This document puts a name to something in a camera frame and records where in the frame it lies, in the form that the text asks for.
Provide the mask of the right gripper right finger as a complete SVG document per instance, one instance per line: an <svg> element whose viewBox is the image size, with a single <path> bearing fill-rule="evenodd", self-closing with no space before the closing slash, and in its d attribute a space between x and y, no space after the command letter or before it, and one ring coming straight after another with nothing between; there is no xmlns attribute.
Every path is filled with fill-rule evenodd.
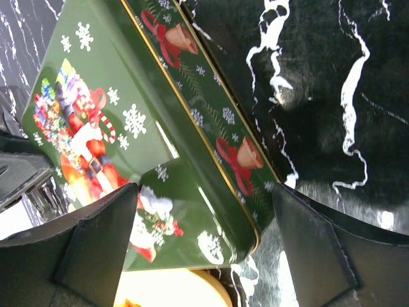
<svg viewBox="0 0 409 307"><path fill-rule="evenodd" d="M300 306L408 306L408 236L277 184L277 220Z"/></svg>

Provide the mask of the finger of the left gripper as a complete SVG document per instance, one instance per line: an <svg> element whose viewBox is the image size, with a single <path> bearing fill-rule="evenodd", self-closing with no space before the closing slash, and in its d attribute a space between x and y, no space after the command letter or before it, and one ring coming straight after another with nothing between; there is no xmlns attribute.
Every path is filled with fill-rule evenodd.
<svg viewBox="0 0 409 307"><path fill-rule="evenodd" d="M52 175L49 158L25 138L1 133L1 210L40 186Z"/></svg>

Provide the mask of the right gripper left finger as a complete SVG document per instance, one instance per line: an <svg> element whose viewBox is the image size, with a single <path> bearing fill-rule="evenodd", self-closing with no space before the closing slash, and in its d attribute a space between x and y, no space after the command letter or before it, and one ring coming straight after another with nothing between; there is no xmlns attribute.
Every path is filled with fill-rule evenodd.
<svg viewBox="0 0 409 307"><path fill-rule="evenodd" d="M1 241L1 306L112 306L138 186Z"/></svg>

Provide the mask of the gold tin lid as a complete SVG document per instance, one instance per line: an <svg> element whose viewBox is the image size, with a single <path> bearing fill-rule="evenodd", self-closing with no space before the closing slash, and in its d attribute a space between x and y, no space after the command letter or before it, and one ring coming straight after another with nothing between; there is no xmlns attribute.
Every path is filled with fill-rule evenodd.
<svg viewBox="0 0 409 307"><path fill-rule="evenodd" d="M135 183L127 271L241 262L261 232L123 1L66 1L22 125L72 209Z"/></svg>

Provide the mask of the green gold cookie tin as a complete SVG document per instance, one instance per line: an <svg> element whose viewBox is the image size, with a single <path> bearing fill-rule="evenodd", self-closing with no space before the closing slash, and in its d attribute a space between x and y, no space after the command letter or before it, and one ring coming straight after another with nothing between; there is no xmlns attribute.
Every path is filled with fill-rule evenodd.
<svg viewBox="0 0 409 307"><path fill-rule="evenodd" d="M274 218L272 164L178 1L123 1L194 122L220 174L259 232Z"/></svg>

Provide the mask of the orange fish cookie top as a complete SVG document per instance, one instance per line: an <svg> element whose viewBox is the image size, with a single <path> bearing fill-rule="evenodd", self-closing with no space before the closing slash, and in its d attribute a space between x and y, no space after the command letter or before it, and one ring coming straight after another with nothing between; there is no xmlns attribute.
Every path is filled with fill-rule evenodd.
<svg viewBox="0 0 409 307"><path fill-rule="evenodd" d="M132 302L129 299L125 299L125 302L122 304L122 307L141 307L139 304Z"/></svg>

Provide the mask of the yellow serving tray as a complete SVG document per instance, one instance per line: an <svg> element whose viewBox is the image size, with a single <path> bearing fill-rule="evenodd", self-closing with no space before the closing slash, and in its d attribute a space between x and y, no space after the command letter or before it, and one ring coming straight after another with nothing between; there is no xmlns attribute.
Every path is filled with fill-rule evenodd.
<svg viewBox="0 0 409 307"><path fill-rule="evenodd" d="M114 306L129 299L145 307L228 307L232 300L209 272L188 269L122 272Z"/></svg>

